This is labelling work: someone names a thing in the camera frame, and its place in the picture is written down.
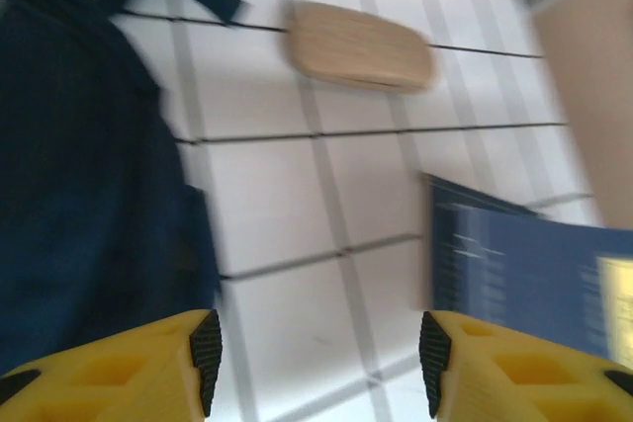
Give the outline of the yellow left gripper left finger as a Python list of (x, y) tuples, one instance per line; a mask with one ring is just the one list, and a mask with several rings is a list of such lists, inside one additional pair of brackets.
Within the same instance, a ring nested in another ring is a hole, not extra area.
[(223, 340), (192, 310), (28, 362), (0, 378), (0, 422), (205, 422)]

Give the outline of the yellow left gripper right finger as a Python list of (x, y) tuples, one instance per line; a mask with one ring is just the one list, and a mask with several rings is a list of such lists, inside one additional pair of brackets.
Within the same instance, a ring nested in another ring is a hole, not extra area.
[(436, 422), (633, 422), (633, 370), (461, 313), (424, 313), (419, 357)]

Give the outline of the navy blue backpack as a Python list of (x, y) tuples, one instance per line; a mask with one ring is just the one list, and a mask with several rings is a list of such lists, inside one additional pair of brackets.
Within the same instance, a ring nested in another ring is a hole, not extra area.
[(214, 305), (206, 197), (113, 23), (128, 1), (0, 0), (0, 374)]

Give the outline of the blue book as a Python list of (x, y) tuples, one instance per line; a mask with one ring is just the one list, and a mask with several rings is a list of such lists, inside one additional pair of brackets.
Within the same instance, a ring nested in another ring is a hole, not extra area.
[(549, 220), (422, 174), (430, 306), (633, 369), (633, 230)]

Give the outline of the beige wood-look glasses case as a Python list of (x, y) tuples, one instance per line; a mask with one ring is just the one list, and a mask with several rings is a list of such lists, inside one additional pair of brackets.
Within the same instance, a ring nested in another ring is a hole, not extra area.
[(313, 1), (286, 10), (286, 51), (304, 75), (358, 89), (413, 94), (438, 66), (420, 33), (381, 17)]

